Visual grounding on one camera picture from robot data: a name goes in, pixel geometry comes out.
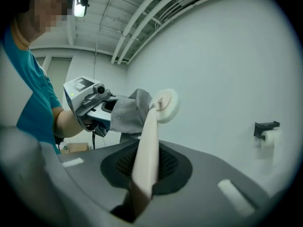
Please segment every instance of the toilet paper holder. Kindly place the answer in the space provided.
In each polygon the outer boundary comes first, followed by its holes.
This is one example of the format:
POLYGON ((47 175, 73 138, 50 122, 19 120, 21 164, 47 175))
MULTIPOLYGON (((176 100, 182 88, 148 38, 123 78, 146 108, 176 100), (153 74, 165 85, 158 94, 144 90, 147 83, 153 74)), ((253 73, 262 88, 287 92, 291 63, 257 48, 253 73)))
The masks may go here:
POLYGON ((265 136, 261 135, 263 131, 271 131, 275 127, 280 127, 280 123, 277 121, 273 121, 270 123, 255 123, 255 131, 254 136, 259 138, 260 140, 265 140, 265 136))

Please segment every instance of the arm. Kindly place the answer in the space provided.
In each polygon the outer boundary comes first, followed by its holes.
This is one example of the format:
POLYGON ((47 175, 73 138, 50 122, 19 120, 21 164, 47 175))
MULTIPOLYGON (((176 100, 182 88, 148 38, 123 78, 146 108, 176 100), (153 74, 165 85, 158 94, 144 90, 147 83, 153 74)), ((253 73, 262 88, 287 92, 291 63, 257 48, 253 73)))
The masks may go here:
POLYGON ((68 138, 79 134, 83 128, 72 111, 64 111, 53 91, 53 86, 46 76, 48 94, 53 112, 53 133, 60 138, 68 138))
POLYGON ((60 138, 68 138, 79 134, 83 128, 72 111, 64 111, 62 107, 52 108, 53 133, 60 138))

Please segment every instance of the teal t-shirt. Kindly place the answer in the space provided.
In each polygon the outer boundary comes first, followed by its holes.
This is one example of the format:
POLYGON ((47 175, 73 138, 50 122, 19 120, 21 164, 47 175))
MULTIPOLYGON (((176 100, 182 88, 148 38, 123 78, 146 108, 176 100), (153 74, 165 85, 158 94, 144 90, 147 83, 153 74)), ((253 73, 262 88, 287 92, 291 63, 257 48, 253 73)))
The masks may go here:
POLYGON ((15 45, 10 26, 6 28, 1 40, 10 62, 33 91, 19 117, 17 128, 32 134, 38 141, 52 144, 56 153, 59 154, 53 136, 52 108, 61 105, 49 78, 45 78, 30 50, 23 51, 15 45))

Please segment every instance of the cardboard box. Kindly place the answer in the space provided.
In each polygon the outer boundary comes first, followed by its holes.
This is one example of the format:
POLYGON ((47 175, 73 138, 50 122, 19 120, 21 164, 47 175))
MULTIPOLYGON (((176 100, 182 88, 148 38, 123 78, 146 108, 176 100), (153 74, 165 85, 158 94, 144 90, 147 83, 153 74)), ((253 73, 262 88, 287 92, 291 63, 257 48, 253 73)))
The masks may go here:
POLYGON ((67 150, 64 148, 61 151, 61 153, 74 153, 74 152, 80 152, 80 151, 88 151, 89 150, 89 144, 88 143, 68 143, 67 144, 67 150))

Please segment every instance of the white wall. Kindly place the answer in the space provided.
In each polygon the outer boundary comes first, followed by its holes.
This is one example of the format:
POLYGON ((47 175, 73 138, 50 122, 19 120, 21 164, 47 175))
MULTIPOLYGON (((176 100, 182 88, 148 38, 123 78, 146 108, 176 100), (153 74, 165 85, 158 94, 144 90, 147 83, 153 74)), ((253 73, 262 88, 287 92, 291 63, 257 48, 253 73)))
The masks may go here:
MULTIPOLYGON (((45 57, 47 54, 50 54, 53 57, 72 58, 66 82, 80 76, 94 77, 94 52, 72 49, 37 49, 33 50, 33 54, 36 57, 45 57)), ((127 67, 125 64, 119 66, 112 65, 110 60, 110 56, 97 54, 94 78, 104 83, 114 94, 125 95, 127 67)), ((63 97, 62 106, 65 110, 69 110, 65 97, 63 97)), ((101 137, 96 136, 96 148, 117 144, 119 140, 120 134, 110 131, 104 138, 104 141, 101 137)), ((87 142, 89 147, 92 148, 91 133, 83 131, 74 137, 65 139, 65 142, 60 147, 65 143, 81 142, 87 142)))
POLYGON ((302 145, 298 45, 272 0, 211 0, 138 54, 127 72, 127 94, 174 88, 182 106, 160 125, 160 139, 214 154, 274 194, 302 145), (253 137, 254 124, 272 121, 281 122, 282 148, 268 152, 253 137))

